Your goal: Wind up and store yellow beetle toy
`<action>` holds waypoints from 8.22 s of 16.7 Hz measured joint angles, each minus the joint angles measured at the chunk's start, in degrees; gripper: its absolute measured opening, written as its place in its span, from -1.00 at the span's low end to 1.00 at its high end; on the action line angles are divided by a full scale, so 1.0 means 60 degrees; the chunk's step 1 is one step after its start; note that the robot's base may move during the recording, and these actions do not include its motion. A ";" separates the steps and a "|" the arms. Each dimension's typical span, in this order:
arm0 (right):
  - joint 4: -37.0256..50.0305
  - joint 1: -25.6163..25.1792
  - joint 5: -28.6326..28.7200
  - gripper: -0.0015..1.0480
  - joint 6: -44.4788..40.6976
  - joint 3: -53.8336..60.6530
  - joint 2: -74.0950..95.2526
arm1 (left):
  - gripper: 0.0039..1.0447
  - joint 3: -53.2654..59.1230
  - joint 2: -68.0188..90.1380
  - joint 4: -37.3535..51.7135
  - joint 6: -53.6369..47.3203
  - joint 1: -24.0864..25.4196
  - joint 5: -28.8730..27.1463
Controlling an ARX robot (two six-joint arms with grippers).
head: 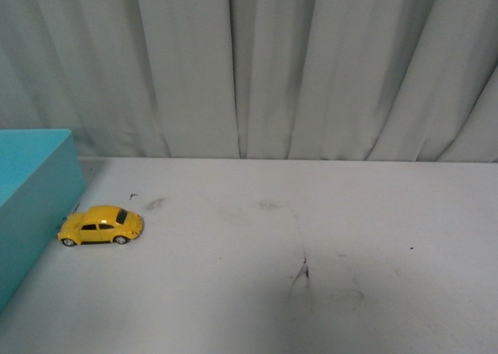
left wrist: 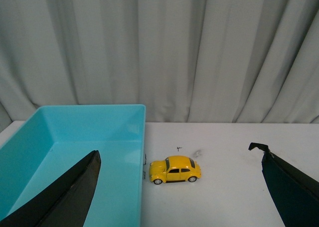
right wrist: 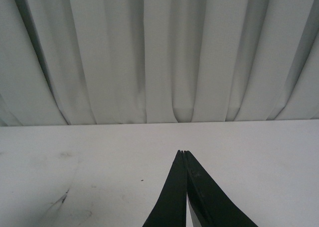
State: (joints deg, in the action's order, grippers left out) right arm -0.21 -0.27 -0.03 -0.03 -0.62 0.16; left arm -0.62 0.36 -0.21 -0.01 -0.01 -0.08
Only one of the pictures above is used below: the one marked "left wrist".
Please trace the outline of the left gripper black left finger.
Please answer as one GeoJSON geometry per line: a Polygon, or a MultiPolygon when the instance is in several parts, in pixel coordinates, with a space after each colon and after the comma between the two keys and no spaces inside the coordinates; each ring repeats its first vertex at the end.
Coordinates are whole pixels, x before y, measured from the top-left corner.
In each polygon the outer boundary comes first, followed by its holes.
{"type": "Polygon", "coordinates": [[[90,152],[38,195],[1,220],[2,227],[82,227],[101,168],[90,152]]]}

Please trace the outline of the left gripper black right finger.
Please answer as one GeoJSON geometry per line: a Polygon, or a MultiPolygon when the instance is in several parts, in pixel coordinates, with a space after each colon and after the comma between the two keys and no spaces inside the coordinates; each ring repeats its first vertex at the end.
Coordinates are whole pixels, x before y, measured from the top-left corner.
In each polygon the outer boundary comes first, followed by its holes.
{"type": "Polygon", "coordinates": [[[264,152],[262,173],[286,227],[317,227],[319,225],[319,183],[279,156],[268,145],[250,143],[248,150],[264,152]]]}

